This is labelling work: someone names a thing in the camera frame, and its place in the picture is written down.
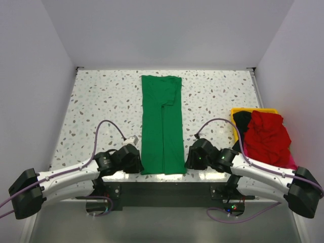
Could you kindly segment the green t shirt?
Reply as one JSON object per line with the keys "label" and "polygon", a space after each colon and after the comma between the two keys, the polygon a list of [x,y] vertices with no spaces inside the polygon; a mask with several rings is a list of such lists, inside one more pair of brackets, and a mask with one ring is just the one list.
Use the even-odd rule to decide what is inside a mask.
{"label": "green t shirt", "polygon": [[143,75],[141,82],[142,174],[185,174],[182,79]]}

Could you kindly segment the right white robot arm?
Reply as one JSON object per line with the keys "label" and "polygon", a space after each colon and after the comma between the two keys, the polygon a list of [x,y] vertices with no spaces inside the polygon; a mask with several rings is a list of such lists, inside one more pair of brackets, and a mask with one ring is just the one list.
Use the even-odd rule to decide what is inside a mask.
{"label": "right white robot arm", "polygon": [[262,197],[287,204],[294,213],[309,219],[314,218],[323,197],[322,187],[306,168],[267,165],[230,148],[217,149],[206,139],[198,139],[189,147],[185,167],[229,174],[226,183],[211,190],[222,199]]}

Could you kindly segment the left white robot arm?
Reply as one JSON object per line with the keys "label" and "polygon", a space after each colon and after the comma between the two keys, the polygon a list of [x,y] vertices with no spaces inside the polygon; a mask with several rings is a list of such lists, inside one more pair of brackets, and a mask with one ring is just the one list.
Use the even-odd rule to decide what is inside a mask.
{"label": "left white robot arm", "polygon": [[[101,198],[105,186],[95,180],[118,171],[127,174],[143,171],[140,151],[134,145],[99,152],[89,160],[55,171],[37,173],[35,169],[25,170],[9,188],[15,218],[28,218],[38,213],[46,203],[70,197],[90,195]],[[85,181],[91,183],[82,186]]]}

